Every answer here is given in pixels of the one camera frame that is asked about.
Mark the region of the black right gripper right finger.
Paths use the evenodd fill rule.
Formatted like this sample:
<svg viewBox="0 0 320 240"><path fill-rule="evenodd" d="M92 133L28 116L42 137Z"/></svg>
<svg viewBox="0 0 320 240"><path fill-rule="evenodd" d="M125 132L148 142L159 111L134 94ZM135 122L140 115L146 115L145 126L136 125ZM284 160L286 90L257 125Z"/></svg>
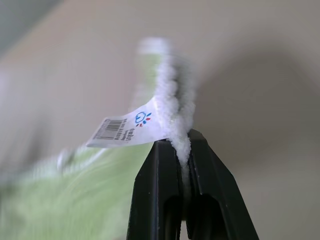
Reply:
<svg viewBox="0 0 320 240"><path fill-rule="evenodd" d="M193 240L257 240L234 176L199 131L192 129L188 136L193 187L186 221L188 236Z"/></svg>

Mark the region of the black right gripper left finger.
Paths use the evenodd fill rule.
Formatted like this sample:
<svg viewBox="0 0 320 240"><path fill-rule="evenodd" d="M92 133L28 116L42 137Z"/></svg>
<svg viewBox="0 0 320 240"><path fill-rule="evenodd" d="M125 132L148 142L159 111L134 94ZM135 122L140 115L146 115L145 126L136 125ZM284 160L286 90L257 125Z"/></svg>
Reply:
<svg viewBox="0 0 320 240"><path fill-rule="evenodd" d="M181 165L176 150L169 141L158 140L134 180L128 239L180 239L183 203Z"/></svg>

